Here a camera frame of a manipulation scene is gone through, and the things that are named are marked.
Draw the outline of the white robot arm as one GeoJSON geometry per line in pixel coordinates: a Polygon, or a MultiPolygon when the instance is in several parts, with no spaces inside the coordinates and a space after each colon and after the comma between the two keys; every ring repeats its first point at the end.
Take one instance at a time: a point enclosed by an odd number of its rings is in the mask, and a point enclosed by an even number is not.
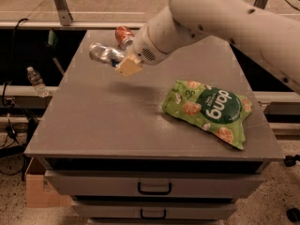
{"type": "Polygon", "coordinates": [[[221,38],[300,91],[300,22],[242,0],[168,0],[136,34],[116,71],[130,76],[208,36],[221,38]]]}

